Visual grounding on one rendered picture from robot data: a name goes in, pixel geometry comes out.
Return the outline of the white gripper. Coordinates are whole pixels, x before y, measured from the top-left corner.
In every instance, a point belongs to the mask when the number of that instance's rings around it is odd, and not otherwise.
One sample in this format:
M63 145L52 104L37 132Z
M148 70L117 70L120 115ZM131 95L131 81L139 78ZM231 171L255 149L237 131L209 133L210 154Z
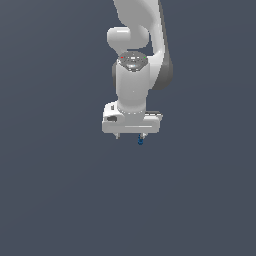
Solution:
M102 131L115 134L120 139L123 133L138 133L144 139L148 133L158 133L163 114L159 111L141 113L122 113L116 102L105 105L103 111Z

